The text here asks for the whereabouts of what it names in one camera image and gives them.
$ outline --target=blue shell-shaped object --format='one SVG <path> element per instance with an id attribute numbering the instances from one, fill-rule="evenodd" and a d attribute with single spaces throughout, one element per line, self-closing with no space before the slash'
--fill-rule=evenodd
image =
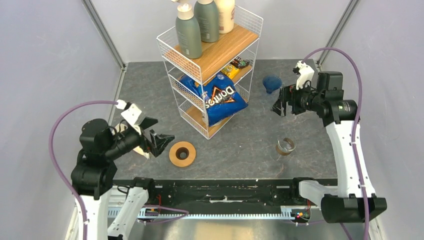
<path id="1" fill-rule="evenodd" d="M 275 90 L 281 88 L 283 82 L 278 76 L 268 75 L 262 80 L 263 86 L 266 89 L 267 94 L 272 94 Z"/>

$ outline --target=green bottle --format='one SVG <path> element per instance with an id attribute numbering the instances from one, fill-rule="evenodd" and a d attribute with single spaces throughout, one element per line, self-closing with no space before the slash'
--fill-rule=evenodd
<path id="1" fill-rule="evenodd" d="M 214 43 L 220 39 L 220 12 L 214 0 L 197 0 L 194 16 L 199 23 L 203 42 Z"/>
<path id="2" fill-rule="evenodd" d="M 193 8 L 188 3 L 178 6 L 175 29 L 181 53 L 189 59 L 202 55 L 202 41 L 199 23 L 194 17 Z"/>

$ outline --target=white bottle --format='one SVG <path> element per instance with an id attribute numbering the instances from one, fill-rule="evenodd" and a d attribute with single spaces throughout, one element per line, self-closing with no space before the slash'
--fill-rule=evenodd
<path id="1" fill-rule="evenodd" d="M 227 34 L 234 28 L 235 0 L 215 0 L 219 11 L 219 33 Z"/>

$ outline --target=gray table surface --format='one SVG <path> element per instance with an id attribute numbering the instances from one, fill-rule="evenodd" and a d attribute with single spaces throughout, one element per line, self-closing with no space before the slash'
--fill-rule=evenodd
<path id="1" fill-rule="evenodd" d="M 180 117 L 163 62 L 130 63 L 119 99 L 137 104 L 147 116 L 158 119 L 152 129 L 175 135 L 175 140 L 156 158 L 146 159 L 135 152 L 122 156 L 115 161 L 115 179 L 336 178 L 330 139 L 318 116 L 305 112 L 280 117 L 270 110 L 278 91 L 267 94 L 262 79 L 277 75 L 285 85 L 294 84 L 297 77 L 292 69 L 297 61 L 257 60 L 249 106 L 210 140 Z M 115 112 L 115 124 L 122 119 L 119 113 Z M 297 143 L 289 156 L 276 152 L 277 139 L 284 137 Z M 194 163 L 185 168 L 174 166 L 169 160 L 169 149 L 179 141 L 192 143 L 197 152 Z"/>

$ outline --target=tape roll core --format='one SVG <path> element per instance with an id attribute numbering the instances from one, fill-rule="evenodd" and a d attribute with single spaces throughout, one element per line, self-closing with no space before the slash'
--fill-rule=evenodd
<path id="1" fill-rule="evenodd" d="M 185 168 L 191 165 L 196 158 L 196 149 L 187 141 L 175 143 L 169 150 L 169 160 L 177 167 Z"/>

